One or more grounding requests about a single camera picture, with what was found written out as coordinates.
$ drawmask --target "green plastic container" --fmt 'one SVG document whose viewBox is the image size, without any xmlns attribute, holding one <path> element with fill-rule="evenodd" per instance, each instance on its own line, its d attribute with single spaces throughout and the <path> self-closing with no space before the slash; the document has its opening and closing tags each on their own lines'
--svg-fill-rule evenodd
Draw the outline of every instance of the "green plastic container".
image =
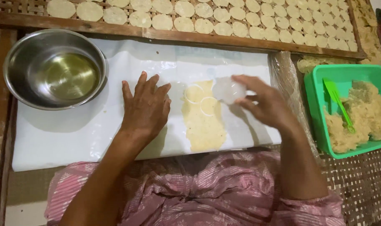
<svg viewBox="0 0 381 226">
<path fill-rule="evenodd" d="M 380 140 L 368 141 L 366 144 L 362 144 L 347 153 L 337 154 L 333 152 L 323 107 L 326 107 L 329 114 L 335 112 L 338 112 L 339 115 L 342 114 L 337 103 L 331 101 L 327 90 L 324 90 L 324 77 L 336 83 L 341 97 L 348 97 L 348 91 L 352 87 L 352 80 L 373 83 L 381 95 L 381 66 L 366 64 L 318 65 L 313 69 L 313 72 L 304 78 L 317 146 L 321 151 L 327 152 L 333 158 L 340 159 L 381 148 Z"/>
</svg>

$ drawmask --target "person's left hand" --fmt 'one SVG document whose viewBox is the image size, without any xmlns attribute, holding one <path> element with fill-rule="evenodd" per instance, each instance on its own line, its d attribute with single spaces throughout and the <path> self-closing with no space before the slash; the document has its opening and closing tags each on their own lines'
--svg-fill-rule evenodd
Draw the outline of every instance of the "person's left hand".
<svg viewBox="0 0 381 226">
<path fill-rule="evenodd" d="M 166 99 L 171 84 L 156 88 L 159 76 L 148 81 L 142 72 L 133 96 L 127 81 L 122 81 L 125 113 L 119 132 L 129 136 L 131 142 L 146 147 L 167 124 L 171 100 Z"/>
</svg>

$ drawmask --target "hand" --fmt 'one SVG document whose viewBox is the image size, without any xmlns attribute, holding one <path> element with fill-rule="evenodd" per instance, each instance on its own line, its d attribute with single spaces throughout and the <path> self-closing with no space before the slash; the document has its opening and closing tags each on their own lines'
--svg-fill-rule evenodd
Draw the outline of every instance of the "hand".
<svg viewBox="0 0 381 226">
<path fill-rule="evenodd" d="M 134 96 L 128 82 L 122 81 L 125 113 L 120 132 L 130 136 L 131 142 L 140 145 L 141 149 L 157 137 L 167 124 L 171 104 L 171 100 L 166 99 L 171 84 L 165 84 L 155 90 L 159 76 L 156 74 L 148 81 L 146 79 L 147 73 L 142 72 Z"/>
<path fill-rule="evenodd" d="M 258 77 L 233 75 L 232 80 L 256 93 L 256 95 L 239 98 L 235 103 L 249 110 L 257 120 L 278 129 L 280 133 L 299 126 L 297 118 L 278 90 L 268 86 Z"/>
</svg>

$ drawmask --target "stainless steel bowl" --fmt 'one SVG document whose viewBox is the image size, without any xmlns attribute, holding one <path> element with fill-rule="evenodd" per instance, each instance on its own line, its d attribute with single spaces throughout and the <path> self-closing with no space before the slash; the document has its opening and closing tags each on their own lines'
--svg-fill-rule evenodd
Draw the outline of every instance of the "stainless steel bowl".
<svg viewBox="0 0 381 226">
<path fill-rule="evenodd" d="M 107 73 L 104 55 L 95 44 L 60 29 L 20 39 L 3 67 L 11 93 L 41 110 L 64 110 L 88 102 L 103 88 Z"/>
</svg>

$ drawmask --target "pink patterned clothing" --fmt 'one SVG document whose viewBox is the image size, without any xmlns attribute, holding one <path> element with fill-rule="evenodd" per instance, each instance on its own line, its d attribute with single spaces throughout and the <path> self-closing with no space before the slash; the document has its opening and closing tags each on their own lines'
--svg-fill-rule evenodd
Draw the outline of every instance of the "pink patterned clothing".
<svg viewBox="0 0 381 226">
<path fill-rule="evenodd" d="M 78 162 L 57 172 L 48 192 L 47 225 L 57 225 L 97 163 Z M 341 226 L 342 199 L 280 197 L 279 154 L 232 151 L 136 161 L 128 167 L 119 225 Z"/>
</svg>

